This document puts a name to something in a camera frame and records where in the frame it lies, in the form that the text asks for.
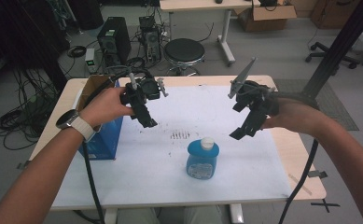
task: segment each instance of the gray carpet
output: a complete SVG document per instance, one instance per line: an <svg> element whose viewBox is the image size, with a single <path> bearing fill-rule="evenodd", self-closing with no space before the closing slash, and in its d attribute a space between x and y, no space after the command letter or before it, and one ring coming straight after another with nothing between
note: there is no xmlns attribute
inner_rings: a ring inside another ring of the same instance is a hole
<svg viewBox="0 0 363 224"><path fill-rule="evenodd" d="M308 82L307 79L275 79L274 83L279 91L300 92ZM347 131L359 131L342 102L326 83L316 98L320 110L332 119L337 120Z"/></svg>

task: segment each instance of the black stool seat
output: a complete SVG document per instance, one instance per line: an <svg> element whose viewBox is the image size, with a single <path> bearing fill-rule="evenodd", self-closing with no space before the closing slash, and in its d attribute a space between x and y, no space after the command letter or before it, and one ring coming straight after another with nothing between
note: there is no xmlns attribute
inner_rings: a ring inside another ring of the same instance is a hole
<svg viewBox="0 0 363 224"><path fill-rule="evenodd" d="M199 61L204 56L204 47L195 40L179 38L164 46L164 53L168 59L180 63Z"/></svg>

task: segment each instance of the smartwatch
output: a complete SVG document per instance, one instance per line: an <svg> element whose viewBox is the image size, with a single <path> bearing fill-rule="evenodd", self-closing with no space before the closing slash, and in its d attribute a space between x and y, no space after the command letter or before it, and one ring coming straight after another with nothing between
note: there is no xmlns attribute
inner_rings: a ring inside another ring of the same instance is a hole
<svg viewBox="0 0 363 224"><path fill-rule="evenodd" d="M88 122L83 120L75 109L65 112L56 122L59 129L74 128L79 131L85 142L89 142L96 133Z"/></svg>

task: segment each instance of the office chair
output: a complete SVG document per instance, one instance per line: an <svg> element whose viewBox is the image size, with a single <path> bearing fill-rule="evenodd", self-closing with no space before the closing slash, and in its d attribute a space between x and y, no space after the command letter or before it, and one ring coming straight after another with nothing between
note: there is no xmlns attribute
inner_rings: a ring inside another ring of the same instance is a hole
<svg viewBox="0 0 363 224"><path fill-rule="evenodd" d="M195 40L186 38L174 39L164 46L164 58L173 65L166 75L170 71L175 71L177 76L183 76L188 68L194 71L194 73L188 76L200 75L200 72L193 65L203 62L204 47Z"/></svg>
<svg viewBox="0 0 363 224"><path fill-rule="evenodd" d="M326 54L327 54L327 51L328 51L328 47L324 46L323 44L319 43L319 42L315 42L313 45L310 46L310 49L311 50L315 50L315 49L322 49L324 52L316 52L316 53L310 53L309 56L307 56L307 58L305 59L305 62L309 62L312 60L313 57L324 57ZM348 56L344 56L342 58L342 60L346 61L349 63L349 68L350 69L355 69L356 66L358 64L360 64L360 61L357 60L357 59L353 59L353 58L350 58Z"/></svg>

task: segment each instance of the bottle cap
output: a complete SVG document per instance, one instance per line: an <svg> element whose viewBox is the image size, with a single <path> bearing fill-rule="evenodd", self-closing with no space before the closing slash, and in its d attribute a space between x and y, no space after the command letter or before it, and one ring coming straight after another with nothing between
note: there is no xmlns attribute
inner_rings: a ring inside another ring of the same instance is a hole
<svg viewBox="0 0 363 224"><path fill-rule="evenodd" d="M214 139L211 137L204 137L201 140L201 147L204 150L210 150L214 146Z"/></svg>

